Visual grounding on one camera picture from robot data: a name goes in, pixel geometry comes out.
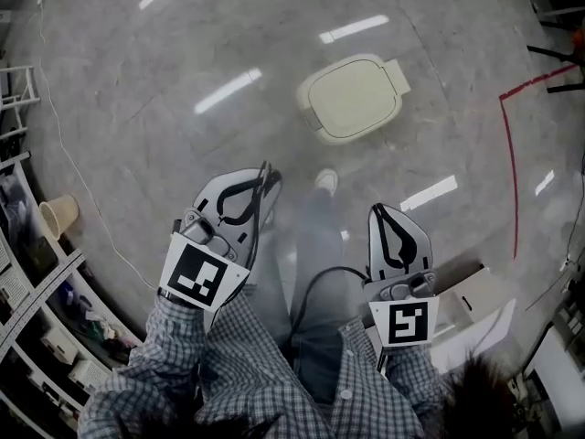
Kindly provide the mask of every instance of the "checkered sleeve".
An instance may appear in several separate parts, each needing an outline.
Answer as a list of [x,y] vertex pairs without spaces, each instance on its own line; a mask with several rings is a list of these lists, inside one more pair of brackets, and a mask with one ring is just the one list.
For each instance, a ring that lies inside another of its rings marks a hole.
[[169,423],[178,405],[193,399],[194,368],[205,345],[203,311],[159,297],[146,332],[128,366],[115,369],[91,395],[81,414],[80,438],[135,437],[145,419]]
[[391,348],[386,377],[412,405],[425,432],[436,429],[445,390],[428,347]]

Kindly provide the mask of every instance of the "shoe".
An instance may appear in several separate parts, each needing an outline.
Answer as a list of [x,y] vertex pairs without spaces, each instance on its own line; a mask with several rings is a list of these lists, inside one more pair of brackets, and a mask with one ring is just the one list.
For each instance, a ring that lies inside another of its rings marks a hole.
[[314,184],[316,187],[324,188],[332,197],[337,190],[338,181],[339,176],[333,169],[323,169],[317,175],[317,179],[314,180]]

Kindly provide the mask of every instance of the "glossy floor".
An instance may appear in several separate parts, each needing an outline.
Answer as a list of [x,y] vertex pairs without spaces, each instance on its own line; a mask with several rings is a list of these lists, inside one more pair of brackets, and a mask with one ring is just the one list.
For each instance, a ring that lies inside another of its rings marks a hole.
[[[505,355],[515,365],[530,350],[564,283],[526,311],[564,258],[580,199],[585,104],[581,92],[548,95],[545,83],[505,101],[519,192],[514,260],[513,183],[498,96],[560,67],[526,50],[556,39],[529,0],[45,0],[46,46],[40,21],[36,0],[27,0],[8,55],[37,67],[42,58],[63,143],[118,249],[151,284],[172,220],[216,174],[263,159],[282,171],[276,223],[287,283],[294,215],[321,168],[341,177],[346,258],[358,268],[367,263],[369,207],[399,207],[439,184],[449,191],[414,200],[408,210],[431,236],[435,265],[478,261],[506,279],[517,309]],[[303,123],[295,90],[311,73],[358,53],[397,58],[412,91],[388,126],[349,145],[323,145]],[[572,70],[549,83],[578,76]],[[39,185],[49,198],[78,199],[81,217],[70,238],[112,303],[142,326],[154,293],[114,254],[60,147],[38,69],[36,78],[43,102],[29,115],[28,140]],[[580,235],[578,228],[575,253]]]

